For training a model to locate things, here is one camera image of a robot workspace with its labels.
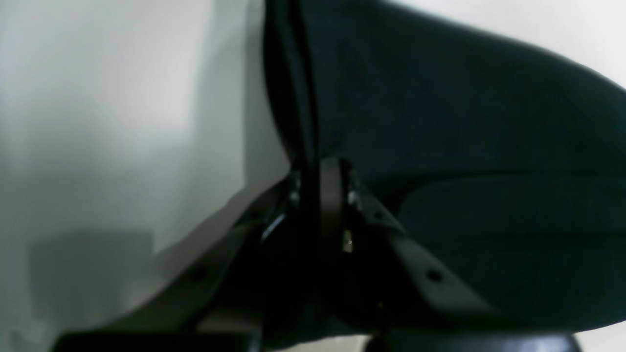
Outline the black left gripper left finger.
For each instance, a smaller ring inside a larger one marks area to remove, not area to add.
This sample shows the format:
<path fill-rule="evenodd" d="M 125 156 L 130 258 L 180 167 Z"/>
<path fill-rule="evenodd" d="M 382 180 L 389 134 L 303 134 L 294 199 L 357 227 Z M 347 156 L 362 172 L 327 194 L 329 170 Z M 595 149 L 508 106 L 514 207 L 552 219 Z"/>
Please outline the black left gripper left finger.
<path fill-rule="evenodd" d="M 300 173 L 291 172 L 154 298 L 107 325 L 63 334 L 54 350 L 263 350 L 267 238 L 299 197 Z"/>

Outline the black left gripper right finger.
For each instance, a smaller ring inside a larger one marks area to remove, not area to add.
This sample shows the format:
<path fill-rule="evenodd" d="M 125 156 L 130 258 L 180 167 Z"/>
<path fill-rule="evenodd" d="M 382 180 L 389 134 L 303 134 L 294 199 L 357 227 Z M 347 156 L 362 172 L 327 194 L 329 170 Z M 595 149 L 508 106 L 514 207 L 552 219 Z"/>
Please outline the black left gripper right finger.
<path fill-rule="evenodd" d="M 506 318 L 416 240 L 339 159 L 320 163 L 320 262 L 367 352 L 579 352 L 562 331 Z"/>

